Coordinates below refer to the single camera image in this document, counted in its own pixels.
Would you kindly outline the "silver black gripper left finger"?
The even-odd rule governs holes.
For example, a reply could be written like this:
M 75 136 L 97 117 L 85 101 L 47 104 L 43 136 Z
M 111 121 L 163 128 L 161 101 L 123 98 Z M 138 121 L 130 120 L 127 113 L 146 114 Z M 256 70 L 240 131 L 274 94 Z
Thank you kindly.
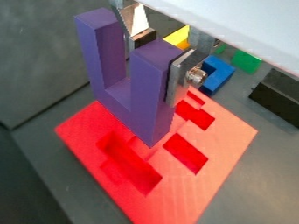
M 146 7 L 137 0 L 109 0 L 123 27 L 126 54 L 157 40 L 157 30 L 150 27 Z

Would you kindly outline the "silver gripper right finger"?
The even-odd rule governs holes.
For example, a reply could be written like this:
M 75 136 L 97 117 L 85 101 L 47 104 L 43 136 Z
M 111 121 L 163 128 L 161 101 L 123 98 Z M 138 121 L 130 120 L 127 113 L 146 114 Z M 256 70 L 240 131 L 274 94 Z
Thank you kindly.
M 166 102 L 174 107 L 187 95 L 189 87 L 201 87 L 209 74 L 202 70 L 203 61 L 212 55 L 216 38 L 195 27 L 189 32 L 191 47 L 171 62 Z

